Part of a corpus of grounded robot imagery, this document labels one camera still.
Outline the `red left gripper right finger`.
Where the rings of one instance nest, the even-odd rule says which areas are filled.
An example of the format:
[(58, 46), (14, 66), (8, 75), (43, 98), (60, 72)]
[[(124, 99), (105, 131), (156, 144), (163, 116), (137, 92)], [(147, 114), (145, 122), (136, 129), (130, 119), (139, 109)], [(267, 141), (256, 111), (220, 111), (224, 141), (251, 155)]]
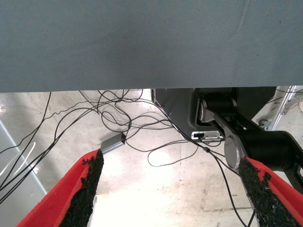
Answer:
[(239, 175), (260, 227), (301, 227), (303, 195), (263, 163), (241, 159)]

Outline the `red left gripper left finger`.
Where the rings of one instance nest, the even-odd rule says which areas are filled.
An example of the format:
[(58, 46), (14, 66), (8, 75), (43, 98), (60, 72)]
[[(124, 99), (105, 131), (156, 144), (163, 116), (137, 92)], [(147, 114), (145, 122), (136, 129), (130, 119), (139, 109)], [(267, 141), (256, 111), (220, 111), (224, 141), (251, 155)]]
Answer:
[(86, 227), (103, 165), (100, 149), (82, 156), (17, 226)]

